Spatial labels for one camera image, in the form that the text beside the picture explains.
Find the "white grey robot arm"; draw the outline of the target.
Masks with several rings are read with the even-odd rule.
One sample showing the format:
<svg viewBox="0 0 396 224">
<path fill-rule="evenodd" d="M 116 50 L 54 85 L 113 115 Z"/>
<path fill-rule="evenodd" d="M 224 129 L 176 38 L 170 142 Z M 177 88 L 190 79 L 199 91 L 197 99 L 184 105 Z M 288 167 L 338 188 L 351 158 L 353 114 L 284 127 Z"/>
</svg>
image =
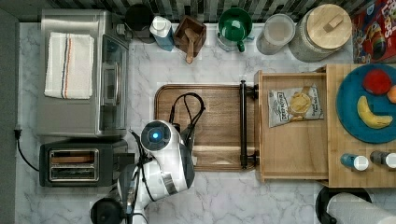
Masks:
<svg viewBox="0 0 396 224">
<path fill-rule="evenodd" d="M 138 164 L 127 165 L 118 179 L 118 193 L 126 224 L 149 224 L 145 208 L 151 202 L 189 189 L 194 180 L 191 149 L 177 129 L 164 120 L 148 123 L 137 138 Z"/>
</svg>

